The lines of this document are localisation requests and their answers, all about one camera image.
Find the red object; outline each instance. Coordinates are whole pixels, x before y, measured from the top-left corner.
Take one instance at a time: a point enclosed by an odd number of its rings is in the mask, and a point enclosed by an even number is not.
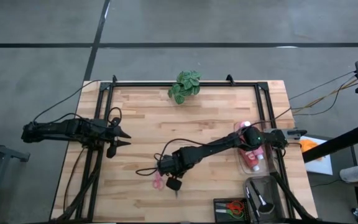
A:
[[[264,149],[262,146],[252,151],[254,155],[258,158],[258,160],[264,159]]]
[[[250,125],[249,121],[238,122],[234,125],[234,130],[237,131],[238,129],[249,125]],[[262,147],[259,147],[258,149],[256,149],[256,151],[258,154],[254,154],[255,150],[250,152],[246,152],[242,149],[239,150],[239,154],[243,158],[245,164],[247,164],[247,166],[253,171],[259,170],[259,166],[258,166],[259,161],[256,158],[256,156],[262,155],[263,158],[263,154],[264,154],[264,150],[262,149]]]
[[[242,149],[239,150],[240,156],[242,157],[242,159],[244,160],[245,164],[247,164],[247,166],[252,169],[253,171],[258,171],[259,170],[259,166],[258,166],[258,159],[255,157],[254,153],[252,153],[252,151],[246,152]]]
[[[225,206],[226,208],[230,209],[230,211],[235,215],[240,215],[242,210],[244,209],[244,204],[238,200],[225,204],[217,203],[217,205]]]

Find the black clamp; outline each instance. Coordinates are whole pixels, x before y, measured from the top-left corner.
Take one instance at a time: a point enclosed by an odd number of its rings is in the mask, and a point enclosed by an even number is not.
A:
[[[112,75],[112,87],[115,87],[116,85],[117,85],[117,77],[116,77],[116,75]]]
[[[235,81],[234,81],[234,79],[233,79],[233,77],[232,77],[231,75],[227,75],[226,81],[229,81],[230,84],[231,84],[231,86],[235,86],[235,85],[236,85],[236,83],[235,83]]]

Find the gray floor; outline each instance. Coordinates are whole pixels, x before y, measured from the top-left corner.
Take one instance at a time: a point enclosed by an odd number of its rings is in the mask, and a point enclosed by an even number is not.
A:
[[[103,0],[0,0],[0,43],[92,42]],[[358,42],[358,0],[112,0],[102,42]],[[58,184],[65,142],[24,144],[22,126],[83,80],[91,49],[0,49],[0,143],[31,152],[12,161],[0,192],[0,223],[48,219]],[[354,70],[358,48],[318,49],[99,49],[91,80],[168,80],[197,70],[205,80],[284,80],[289,96]],[[291,102],[295,107],[329,93],[347,78]],[[40,121],[73,112],[78,97]],[[333,97],[306,112],[329,107]],[[358,95],[340,93],[333,109],[298,116],[311,134],[334,137],[358,126]],[[335,176],[310,174],[311,185],[338,178],[352,165],[349,151],[333,154]],[[354,223],[351,185],[315,187],[319,217]]]

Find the white container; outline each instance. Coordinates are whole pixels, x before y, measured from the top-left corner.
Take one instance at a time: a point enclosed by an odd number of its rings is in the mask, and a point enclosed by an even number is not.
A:
[[[339,176],[346,182],[358,182],[358,166],[341,170]]]

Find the pink object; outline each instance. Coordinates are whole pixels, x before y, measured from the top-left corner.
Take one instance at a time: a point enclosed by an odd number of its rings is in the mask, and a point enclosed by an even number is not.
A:
[[[153,180],[153,188],[157,190],[162,190],[164,188],[164,181],[162,180],[162,176],[158,171],[155,172],[155,177]]]
[[[248,127],[250,125],[251,122],[249,121],[238,122],[234,125],[234,130],[238,130],[242,127]],[[258,158],[258,160],[264,159],[264,149],[262,148],[262,146],[260,146],[256,150],[253,150],[252,153]]]
[[[262,148],[262,146],[253,150],[252,153],[254,153],[254,155],[258,158],[258,160],[264,159],[264,149]]]
[[[259,170],[259,166],[258,166],[259,161],[255,157],[254,153],[252,153],[252,151],[246,152],[244,150],[239,150],[239,153],[242,159],[244,160],[245,164],[247,164],[247,166],[250,169],[252,169],[253,171]]]

